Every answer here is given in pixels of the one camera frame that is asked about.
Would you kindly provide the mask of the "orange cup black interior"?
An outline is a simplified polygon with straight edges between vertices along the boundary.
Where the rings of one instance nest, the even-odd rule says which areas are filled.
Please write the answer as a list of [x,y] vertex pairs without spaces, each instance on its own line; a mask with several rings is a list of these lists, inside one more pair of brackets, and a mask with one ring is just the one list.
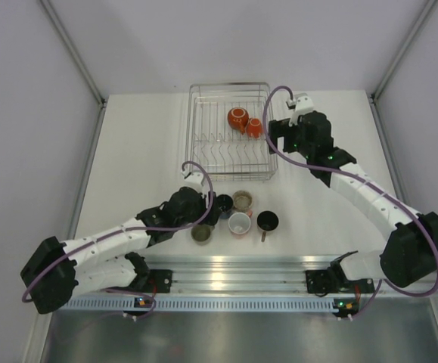
[[242,135],[246,132],[249,119],[249,113],[243,107],[234,107],[227,114],[228,125]]

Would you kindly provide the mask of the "aluminium rail frame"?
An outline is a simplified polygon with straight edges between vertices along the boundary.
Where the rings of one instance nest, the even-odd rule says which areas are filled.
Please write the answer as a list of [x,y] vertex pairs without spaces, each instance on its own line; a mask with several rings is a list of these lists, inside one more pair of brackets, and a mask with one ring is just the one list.
[[[175,294],[308,293],[306,270],[332,268],[329,256],[149,256],[148,268],[172,270]],[[131,287],[111,287],[114,293],[140,293]]]

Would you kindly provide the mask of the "dark blue cup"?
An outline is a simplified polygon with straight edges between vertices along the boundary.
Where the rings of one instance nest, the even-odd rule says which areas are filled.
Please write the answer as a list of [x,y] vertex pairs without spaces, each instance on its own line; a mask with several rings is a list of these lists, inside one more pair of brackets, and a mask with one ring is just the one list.
[[220,194],[217,197],[220,219],[229,219],[234,209],[234,201],[230,195]]

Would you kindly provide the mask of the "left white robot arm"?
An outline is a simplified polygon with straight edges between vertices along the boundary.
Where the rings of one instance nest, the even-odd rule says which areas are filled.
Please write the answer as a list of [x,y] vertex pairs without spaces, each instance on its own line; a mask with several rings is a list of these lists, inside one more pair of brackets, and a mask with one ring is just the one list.
[[175,233],[219,219],[215,191],[182,187],[168,201],[128,221],[75,240],[44,239],[20,272],[22,301],[39,314],[54,312],[73,297],[111,287],[139,292],[150,269],[140,252],[171,240]]

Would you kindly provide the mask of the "small orange cup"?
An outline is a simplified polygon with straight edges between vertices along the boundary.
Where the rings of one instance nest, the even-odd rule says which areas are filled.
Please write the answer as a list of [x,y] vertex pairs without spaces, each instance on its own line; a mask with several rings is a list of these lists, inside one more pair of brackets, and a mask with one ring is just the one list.
[[258,139],[263,133],[262,122],[258,118],[250,118],[246,126],[246,134],[249,138]]

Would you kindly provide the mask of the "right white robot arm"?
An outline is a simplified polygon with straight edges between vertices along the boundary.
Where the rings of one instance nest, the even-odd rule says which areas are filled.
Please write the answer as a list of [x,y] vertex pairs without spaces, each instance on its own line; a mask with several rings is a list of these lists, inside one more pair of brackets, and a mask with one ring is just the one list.
[[346,253],[334,261],[330,282],[345,292],[358,280],[385,280],[394,290],[436,274],[432,292],[438,289],[438,214],[420,213],[390,196],[373,182],[355,157],[334,144],[331,123],[323,113],[312,111],[296,120],[271,120],[268,124],[270,153],[297,152],[304,167],[332,191],[348,200],[381,233],[383,250]]

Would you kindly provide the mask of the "beige speckled cup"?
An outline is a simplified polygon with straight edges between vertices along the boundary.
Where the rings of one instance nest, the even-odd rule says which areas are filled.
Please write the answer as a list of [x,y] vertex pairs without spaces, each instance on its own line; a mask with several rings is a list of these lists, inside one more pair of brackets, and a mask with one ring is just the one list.
[[233,193],[233,208],[240,213],[247,213],[253,205],[253,196],[249,191],[239,190]]

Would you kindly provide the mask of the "pink cup white interior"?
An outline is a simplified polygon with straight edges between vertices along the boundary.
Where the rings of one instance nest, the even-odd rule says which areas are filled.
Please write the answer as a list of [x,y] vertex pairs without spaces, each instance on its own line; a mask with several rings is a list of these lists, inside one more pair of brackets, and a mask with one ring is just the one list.
[[244,237],[251,228],[251,219],[246,213],[233,213],[228,219],[228,229],[233,237]]

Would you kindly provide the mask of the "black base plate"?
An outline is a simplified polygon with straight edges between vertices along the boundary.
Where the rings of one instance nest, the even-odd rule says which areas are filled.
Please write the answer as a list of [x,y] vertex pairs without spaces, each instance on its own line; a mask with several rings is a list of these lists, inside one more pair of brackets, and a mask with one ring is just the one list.
[[169,293],[173,272],[169,269],[151,269],[148,275],[138,282],[135,288],[141,293]]
[[374,283],[367,279],[347,280],[343,272],[332,268],[306,270],[306,288],[308,293],[326,296],[330,293],[373,293]]

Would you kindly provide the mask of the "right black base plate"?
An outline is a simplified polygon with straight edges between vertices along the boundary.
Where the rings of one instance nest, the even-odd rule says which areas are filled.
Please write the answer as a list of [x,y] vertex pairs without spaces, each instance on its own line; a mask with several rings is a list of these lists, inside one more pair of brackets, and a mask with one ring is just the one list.
[[347,280],[343,272],[332,268],[306,270],[306,288],[308,293],[326,296],[330,293],[373,293],[374,283],[367,279]]

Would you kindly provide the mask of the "grey-green cup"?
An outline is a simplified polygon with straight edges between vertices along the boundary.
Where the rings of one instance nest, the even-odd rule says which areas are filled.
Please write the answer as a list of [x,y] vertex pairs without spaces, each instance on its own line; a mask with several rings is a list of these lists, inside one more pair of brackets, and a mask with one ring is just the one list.
[[199,246],[207,245],[212,240],[214,229],[210,225],[195,225],[191,229],[191,238]]

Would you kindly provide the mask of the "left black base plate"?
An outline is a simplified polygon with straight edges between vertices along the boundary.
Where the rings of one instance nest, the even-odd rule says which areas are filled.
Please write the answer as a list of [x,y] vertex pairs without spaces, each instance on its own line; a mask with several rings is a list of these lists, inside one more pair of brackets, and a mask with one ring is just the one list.
[[173,272],[169,269],[151,269],[148,275],[138,282],[135,288],[141,293],[169,293]]

